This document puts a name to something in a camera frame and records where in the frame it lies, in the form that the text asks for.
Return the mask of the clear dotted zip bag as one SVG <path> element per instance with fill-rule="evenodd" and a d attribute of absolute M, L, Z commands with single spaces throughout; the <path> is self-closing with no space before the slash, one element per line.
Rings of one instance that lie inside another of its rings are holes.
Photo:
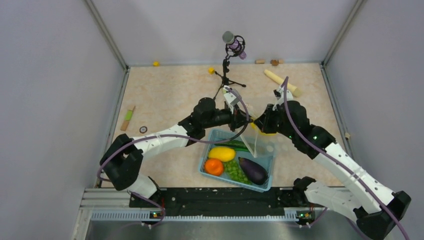
<path fill-rule="evenodd" d="M 251 100 L 245 104 L 251 120 L 259 118 L 266 110 L 267 103 Z M 284 153 L 289 150 L 290 139 L 277 133 L 262 133 L 253 122 L 240 135 L 247 149 L 255 157 Z"/>

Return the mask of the yellow mango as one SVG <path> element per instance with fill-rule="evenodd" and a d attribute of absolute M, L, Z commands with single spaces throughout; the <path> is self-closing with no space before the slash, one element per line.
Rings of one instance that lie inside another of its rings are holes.
<path fill-rule="evenodd" d="M 236 151 L 229 147 L 217 146 L 208 152 L 209 159 L 217 159 L 221 162 L 232 161 L 236 157 Z"/>

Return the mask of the blue plastic basket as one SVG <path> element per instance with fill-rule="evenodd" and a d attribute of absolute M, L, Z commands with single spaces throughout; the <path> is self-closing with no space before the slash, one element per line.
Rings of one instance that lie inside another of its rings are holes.
<path fill-rule="evenodd" d="M 222 163 L 221 175 L 209 174 L 205 169 L 205 164 L 210 159 L 209 152 L 215 148 L 224 148 L 224 153 L 228 153 L 229 157 L 233 156 L 232 160 Z M 272 186 L 275 155 L 276 148 L 273 142 L 263 142 L 255 137 L 240 135 L 238 138 L 218 145 L 207 144 L 200 158 L 198 171 L 205 177 L 263 193 L 270 190 Z M 264 183 L 256 184 L 250 181 L 239 164 L 239 158 L 249 159 L 264 168 L 267 174 Z"/>

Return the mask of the orange fruit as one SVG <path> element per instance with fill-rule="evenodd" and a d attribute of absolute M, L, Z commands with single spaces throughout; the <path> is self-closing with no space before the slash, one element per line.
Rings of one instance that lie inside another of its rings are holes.
<path fill-rule="evenodd" d="M 206 160 L 203 165 L 203 169 L 205 173 L 217 177 L 221 176 L 225 171 L 224 164 L 216 158 Z"/>

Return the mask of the purple eggplant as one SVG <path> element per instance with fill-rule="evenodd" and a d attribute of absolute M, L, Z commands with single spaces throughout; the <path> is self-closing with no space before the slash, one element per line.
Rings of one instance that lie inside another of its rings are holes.
<path fill-rule="evenodd" d="M 244 157 L 239 157 L 238 163 L 247 179 L 252 183 L 263 185 L 268 179 L 268 172 L 258 163 Z"/>

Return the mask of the yellow banana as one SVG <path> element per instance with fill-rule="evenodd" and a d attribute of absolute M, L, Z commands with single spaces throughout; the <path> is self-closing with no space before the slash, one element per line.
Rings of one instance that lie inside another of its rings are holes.
<path fill-rule="evenodd" d="M 258 133 L 259 135 L 262 136 L 275 136 L 277 133 L 266 133 L 266 132 L 262 132 L 261 129 L 255 125 L 254 122 L 250 123 L 251 128 L 253 129 L 254 132 Z"/>

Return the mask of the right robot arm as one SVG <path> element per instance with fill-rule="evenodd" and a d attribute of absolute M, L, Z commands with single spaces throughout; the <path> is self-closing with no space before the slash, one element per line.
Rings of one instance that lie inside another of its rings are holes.
<path fill-rule="evenodd" d="M 254 124 L 265 134 L 281 134 L 294 147 L 330 171 L 347 189 L 325 186 L 311 177 L 294 182 L 299 206 L 318 204 L 356 223 L 372 240 L 383 240 L 400 223 L 411 203 L 404 191 L 394 192 L 355 162 L 323 127 L 311 124 L 299 102 L 268 104 Z"/>

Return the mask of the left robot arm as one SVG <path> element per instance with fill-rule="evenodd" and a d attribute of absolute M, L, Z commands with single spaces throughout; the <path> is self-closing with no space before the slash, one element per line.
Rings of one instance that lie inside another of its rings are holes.
<path fill-rule="evenodd" d="M 149 207 L 160 202 L 159 187 L 149 176 L 141 175 L 142 162 L 148 158 L 194 143 L 205 143 L 206 129 L 228 125 L 232 131 L 245 130 L 251 116 L 242 100 L 216 107 L 210 97 L 204 97 L 194 106 L 192 113 L 175 125 L 149 135 L 128 137 L 123 133 L 115 138 L 99 161 L 97 177 L 112 183 L 117 191 L 128 191 Z"/>

